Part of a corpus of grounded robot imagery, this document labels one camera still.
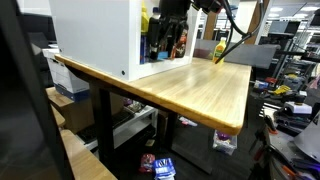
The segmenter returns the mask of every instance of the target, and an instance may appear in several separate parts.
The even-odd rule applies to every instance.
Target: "white enclosure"
[[[148,15],[158,0],[144,0]],[[132,81],[191,63],[200,12],[190,7],[184,58],[140,64],[141,0],[50,0],[60,54]]]

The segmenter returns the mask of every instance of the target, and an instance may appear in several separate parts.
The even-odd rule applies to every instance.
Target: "light fixture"
[[[294,15],[294,17],[300,17],[300,18],[304,18],[306,16],[308,16],[308,14],[296,14],[296,15]]]
[[[279,12],[279,11],[282,11],[283,8],[278,8],[278,7],[273,7],[270,9],[271,12]]]
[[[279,17],[279,14],[269,14],[269,17]]]
[[[319,7],[304,7],[301,11],[315,11],[317,9],[319,9]]]

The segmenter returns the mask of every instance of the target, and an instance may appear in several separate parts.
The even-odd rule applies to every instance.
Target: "monitor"
[[[18,5],[0,7],[0,179],[74,179]]]

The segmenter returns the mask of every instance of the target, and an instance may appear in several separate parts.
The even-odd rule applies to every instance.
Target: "white box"
[[[144,0],[148,15],[159,0]],[[60,54],[126,81],[190,64],[200,11],[190,7],[184,58],[140,64],[141,0],[50,0]]]
[[[60,94],[75,102],[89,97],[89,84],[76,77],[62,62],[55,60],[54,55],[59,53],[59,49],[42,49],[42,52],[47,58],[54,86]]]

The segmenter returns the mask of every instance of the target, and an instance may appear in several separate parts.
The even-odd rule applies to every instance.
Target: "yellow object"
[[[281,85],[277,90],[273,91],[274,94],[279,95],[290,90],[290,87]]]
[[[227,38],[222,37],[220,39],[220,43],[215,47],[213,58],[212,58],[213,62],[216,62],[219,59],[220,55],[223,53],[224,49],[226,48],[226,39]]]
[[[150,17],[147,14],[146,5],[144,4],[144,1],[142,1],[142,8],[141,8],[141,33],[142,34],[145,34],[148,32],[149,19]]]

